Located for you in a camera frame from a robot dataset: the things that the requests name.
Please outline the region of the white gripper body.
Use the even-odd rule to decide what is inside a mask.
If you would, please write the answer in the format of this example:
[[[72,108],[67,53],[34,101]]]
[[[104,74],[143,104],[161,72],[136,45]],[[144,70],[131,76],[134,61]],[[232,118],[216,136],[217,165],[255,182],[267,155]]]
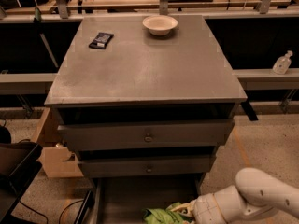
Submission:
[[[196,224],[225,224],[222,212],[213,194],[199,196],[190,202]]]

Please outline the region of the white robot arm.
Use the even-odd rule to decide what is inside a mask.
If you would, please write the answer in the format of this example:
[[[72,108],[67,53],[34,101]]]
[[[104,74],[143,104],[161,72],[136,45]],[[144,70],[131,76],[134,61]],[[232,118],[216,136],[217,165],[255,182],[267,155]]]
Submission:
[[[283,211],[299,218],[299,189],[256,168],[241,169],[235,184],[172,209],[196,224],[258,220]]]

